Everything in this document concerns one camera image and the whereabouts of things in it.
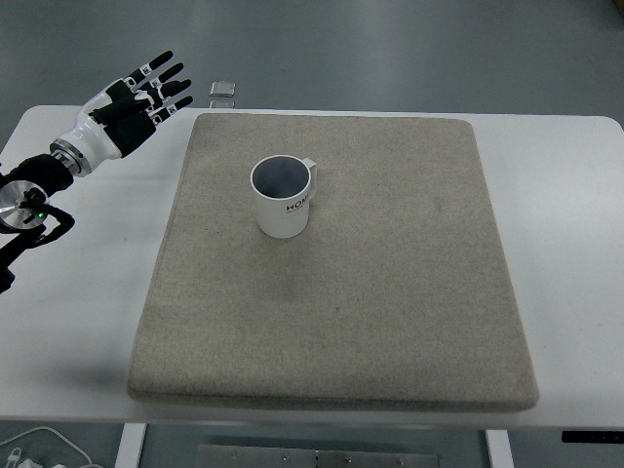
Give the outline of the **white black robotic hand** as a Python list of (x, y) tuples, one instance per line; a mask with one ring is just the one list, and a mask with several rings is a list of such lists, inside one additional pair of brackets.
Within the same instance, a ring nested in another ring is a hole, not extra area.
[(159, 125), (193, 101), (184, 93), (191, 81), (176, 79), (183, 64), (162, 68), (173, 56), (162, 53), (87, 101), (73, 129), (51, 144), (52, 156), (73, 176), (87, 176), (102, 162), (125, 158), (141, 147)]

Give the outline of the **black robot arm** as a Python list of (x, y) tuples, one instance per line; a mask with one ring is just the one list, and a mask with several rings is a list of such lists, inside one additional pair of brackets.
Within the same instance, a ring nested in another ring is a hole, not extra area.
[(15, 281), (11, 264), (27, 250), (50, 244), (75, 224), (73, 216), (49, 204), (72, 183), (73, 164), (57, 154), (41, 154), (1, 176), (1, 232), (14, 239), (1, 248), (1, 291)]

